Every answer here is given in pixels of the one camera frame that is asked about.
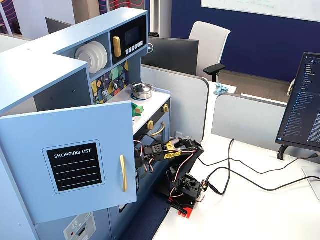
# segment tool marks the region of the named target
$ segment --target computer monitor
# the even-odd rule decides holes
[[[198,48],[198,40],[149,37],[149,53],[141,58],[141,63],[196,75]]]
[[[46,26],[48,27],[49,34],[53,34],[62,29],[66,29],[72,26],[72,24],[69,24],[63,21],[58,21],[50,17],[46,17],[45,21],[46,21]]]
[[[320,54],[303,54],[275,142],[320,151]]]

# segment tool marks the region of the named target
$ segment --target chair armrest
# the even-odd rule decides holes
[[[208,74],[209,76],[214,76],[221,70],[225,69],[226,66],[223,64],[215,64],[212,66],[208,66],[207,68],[203,69],[203,71]]]

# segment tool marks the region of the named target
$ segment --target stack of plates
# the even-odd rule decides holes
[[[89,73],[95,74],[107,65],[108,54],[100,42],[91,41],[78,48],[75,52],[75,59],[87,62],[89,64]]]

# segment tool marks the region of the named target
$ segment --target robotic arm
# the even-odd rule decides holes
[[[158,161],[169,160],[166,171],[169,199],[167,203],[179,210],[179,215],[190,217],[191,212],[201,195],[204,181],[198,182],[189,174],[197,158],[204,152],[197,141],[176,138],[167,143],[155,143],[135,148],[136,168],[149,165],[149,173],[153,172],[153,165]]]

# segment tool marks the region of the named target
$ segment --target white office chair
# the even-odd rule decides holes
[[[213,82],[219,82],[219,71],[226,66],[220,64],[230,30],[197,21],[194,23],[190,37],[199,40],[196,75],[203,78],[212,76]]]

